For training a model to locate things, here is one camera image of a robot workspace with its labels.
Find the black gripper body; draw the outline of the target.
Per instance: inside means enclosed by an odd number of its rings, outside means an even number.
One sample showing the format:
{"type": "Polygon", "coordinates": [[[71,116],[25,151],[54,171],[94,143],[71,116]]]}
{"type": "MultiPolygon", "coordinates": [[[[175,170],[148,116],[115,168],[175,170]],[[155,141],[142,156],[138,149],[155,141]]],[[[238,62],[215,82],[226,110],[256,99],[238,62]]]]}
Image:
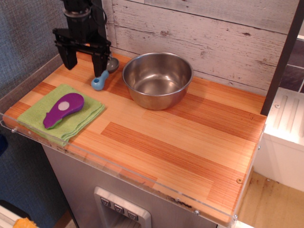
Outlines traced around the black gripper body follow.
{"type": "Polygon", "coordinates": [[[89,28],[90,9],[64,9],[63,13],[67,20],[67,28],[55,28],[53,33],[55,45],[75,45],[76,52],[90,54],[104,54],[102,48],[94,48],[85,43],[89,28]]]}

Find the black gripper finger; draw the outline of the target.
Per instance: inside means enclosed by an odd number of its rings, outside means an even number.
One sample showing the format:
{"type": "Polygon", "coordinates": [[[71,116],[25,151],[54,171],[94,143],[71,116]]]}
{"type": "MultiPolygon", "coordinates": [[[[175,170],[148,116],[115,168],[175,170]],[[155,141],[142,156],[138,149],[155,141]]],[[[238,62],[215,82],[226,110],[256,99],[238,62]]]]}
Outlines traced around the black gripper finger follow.
{"type": "Polygon", "coordinates": [[[111,54],[98,54],[92,55],[92,62],[94,67],[95,77],[99,77],[107,68],[107,63],[111,58],[111,54]]]}
{"type": "Polygon", "coordinates": [[[57,45],[58,52],[64,63],[64,66],[71,70],[77,64],[76,47],[75,45],[60,46],[57,45]]]}

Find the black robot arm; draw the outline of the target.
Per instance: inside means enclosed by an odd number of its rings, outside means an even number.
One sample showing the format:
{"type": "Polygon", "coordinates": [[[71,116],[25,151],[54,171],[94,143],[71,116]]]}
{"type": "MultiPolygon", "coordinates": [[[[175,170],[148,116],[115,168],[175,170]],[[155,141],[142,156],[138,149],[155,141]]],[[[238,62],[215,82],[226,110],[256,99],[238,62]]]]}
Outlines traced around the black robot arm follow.
{"type": "Polygon", "coordinates": [[[95,77],[99,77],[110,59],[111,42],[106,38],[107,15],[100,0],[65,0],[64,15],[68,28],[55,28],[55,45],[65,67],[77,64],[77,52],[92,58],[95,77]]]}

